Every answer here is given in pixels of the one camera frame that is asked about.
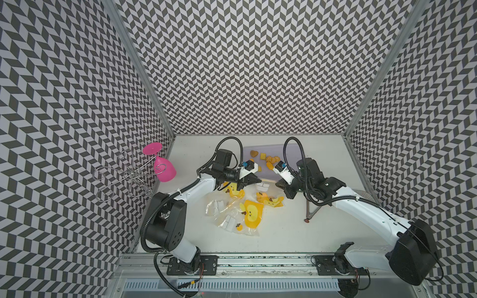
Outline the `lavender plastic tray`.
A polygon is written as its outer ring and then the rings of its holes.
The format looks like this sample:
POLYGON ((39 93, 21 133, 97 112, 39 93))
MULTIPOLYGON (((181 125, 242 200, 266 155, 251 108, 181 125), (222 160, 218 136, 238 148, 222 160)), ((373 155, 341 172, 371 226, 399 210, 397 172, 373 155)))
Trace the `lavender plastic tray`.
POLYGON ((259 170, 256 172, 256 176, 261 180, 270 180, 270 181, 279 181, 281 176, 276 174, 274 171, 271 171, 267 168, 266 162, 269 161, 276 165, 279 161, 283 161, 287 165, 290 164, 294 170, 297 170, 296 163, 302 159, 299 146, 296 143, 290 142, 287 145, 286 149, 286 158, 288 162, 285 162, 283 155, 283 145, 273 144, 273 145, 257 145, 257 146, 247 146, 243 148, 244 160, 254 160, 259 165, 259 170), (256 157, 251 157, 250 151, 258 151, 256 157), (261 160, 260 155, 262 153, 266 154, 266 159, 261 160))

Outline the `duck print resealable bag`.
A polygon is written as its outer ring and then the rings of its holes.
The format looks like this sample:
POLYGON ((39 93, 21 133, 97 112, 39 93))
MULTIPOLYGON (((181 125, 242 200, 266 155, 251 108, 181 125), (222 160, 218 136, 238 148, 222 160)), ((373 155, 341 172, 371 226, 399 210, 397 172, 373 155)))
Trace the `duck print resealable bag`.
POLYGON ((255 185, 255 199, 264 206, 273 208, 284 206, 284 191, 275 185, 274 181, 264 180, 255 185))

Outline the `red metal tongs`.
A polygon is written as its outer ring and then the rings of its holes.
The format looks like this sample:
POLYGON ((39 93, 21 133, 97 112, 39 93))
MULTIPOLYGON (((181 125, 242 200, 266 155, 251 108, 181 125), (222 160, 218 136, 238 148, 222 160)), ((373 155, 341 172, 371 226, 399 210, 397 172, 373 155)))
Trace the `red metal tongs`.
POLYGON ((308 224, 321 208, 321 206, 316 206, 315 204, 306 201, 306 216, 304 222, 308 224))

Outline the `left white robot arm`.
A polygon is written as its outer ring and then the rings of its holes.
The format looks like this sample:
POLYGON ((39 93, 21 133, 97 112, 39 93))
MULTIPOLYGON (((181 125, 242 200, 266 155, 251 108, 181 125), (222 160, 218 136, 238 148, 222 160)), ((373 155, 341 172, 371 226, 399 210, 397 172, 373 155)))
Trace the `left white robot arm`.
POLYGON ((182 271, 196 273, 200 268, 200 249, 185 238, 188 207, 216 191, 223 183, 235 183, 238 190, 260 183, 258 164, 252 160, 241 161, 235 168, 230 162, 233 153, 218 149, 212 158, 196 171, 197 178, 173 193, 158 192, 147 211, 140 230, 140 244, 148 253, 169 252, 182 271))

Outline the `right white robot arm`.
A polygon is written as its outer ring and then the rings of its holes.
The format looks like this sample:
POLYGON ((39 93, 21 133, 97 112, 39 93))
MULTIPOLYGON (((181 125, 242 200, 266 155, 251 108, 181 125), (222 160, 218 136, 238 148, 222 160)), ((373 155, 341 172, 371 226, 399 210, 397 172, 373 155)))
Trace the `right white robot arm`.
POLYGON ((386 211, 343 181, 325 177, 311 158, 304 158, 297 165, 297 172, 282 161, 273 169, 281 177, 277 186, 287 198, 292 199, 301 192, 318 208, 331 206, 344 211, 385 241, 385 245, 342 244, 332 257, 336 273, 348 275, 353 269, 379 269, 393 272, 407 284, 418 286, 438 265, 436 240, 426 222, 410 221, 386 211))

